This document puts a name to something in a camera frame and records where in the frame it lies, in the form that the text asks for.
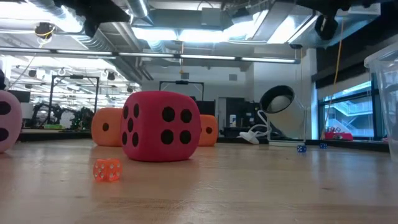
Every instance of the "lamp shade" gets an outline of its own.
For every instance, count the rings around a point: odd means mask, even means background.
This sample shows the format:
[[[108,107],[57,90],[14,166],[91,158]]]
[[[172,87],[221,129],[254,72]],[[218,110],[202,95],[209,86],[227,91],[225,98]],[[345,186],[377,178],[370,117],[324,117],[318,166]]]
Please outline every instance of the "lamp shade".
[[[280,85],[266,91],[261,97],[260,108],[285,136],[303,137],[304,107],[291,87]]]

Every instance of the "die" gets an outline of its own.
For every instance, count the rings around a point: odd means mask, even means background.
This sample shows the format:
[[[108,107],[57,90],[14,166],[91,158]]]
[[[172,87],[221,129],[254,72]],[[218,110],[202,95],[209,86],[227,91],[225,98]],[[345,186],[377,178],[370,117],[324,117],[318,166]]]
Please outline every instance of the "die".
[[[15,144],[21,128],[21,104],[13,94],[0,90],[0,153]]]
[[[217,142],[217,120],[212,115],[200,115],[199,146],[214,146]]]
[[[97,181],[115,181],[120,179],[122,165],[119,159],[97,159],[93,175]]]
[[[321,149],[327,149],[327,148],[328,148],[328,145],[327,145],[326,143],[321,143],[321,144],[319,144],[319,148],[321,148]]]
[[[99,146],[122,146],[120,138],[121,108],[99,109],[91,123],[91,136]]]
[[[182,161],[196,150],[200,114],[189,96],[141,91],[126,100],[121,120],[124,153],[148,162]]]
[[[306,152],[306,151],[307,151],[306,145],[298,145],[297,146],[297,152]]]

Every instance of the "small blue die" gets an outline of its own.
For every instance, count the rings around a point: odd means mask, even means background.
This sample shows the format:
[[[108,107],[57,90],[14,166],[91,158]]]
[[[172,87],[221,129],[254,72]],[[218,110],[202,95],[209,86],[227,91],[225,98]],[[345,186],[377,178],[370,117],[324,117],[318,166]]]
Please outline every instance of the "small blue die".
[[[319,148],[321,148],[321,149],[327,149],[327,148],[328,148],[328,145],[327,145],[326,143],[321,143],[321,144],[319,144]]]
[[[305,145],[298,145],[297,146],[297,152],[306,152],[307,147]]]

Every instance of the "small orange translucent die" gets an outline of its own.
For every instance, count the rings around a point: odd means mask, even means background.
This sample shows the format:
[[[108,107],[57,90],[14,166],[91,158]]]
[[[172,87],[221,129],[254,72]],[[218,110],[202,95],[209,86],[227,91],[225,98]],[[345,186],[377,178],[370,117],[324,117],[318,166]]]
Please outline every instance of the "small orange translucent die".
[[[122,174],[122,164],[119,159],[97,159],[93,169],[97,181],[119,180]]]

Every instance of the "clear plastic container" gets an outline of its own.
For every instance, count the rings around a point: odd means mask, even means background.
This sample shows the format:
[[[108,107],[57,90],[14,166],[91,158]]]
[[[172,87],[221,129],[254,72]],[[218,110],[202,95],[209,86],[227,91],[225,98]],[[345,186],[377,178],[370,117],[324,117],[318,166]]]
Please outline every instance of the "clear plastic container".
[[[398,42],[370,55],[364,64],[377,76],[391,159],[398,162]]]

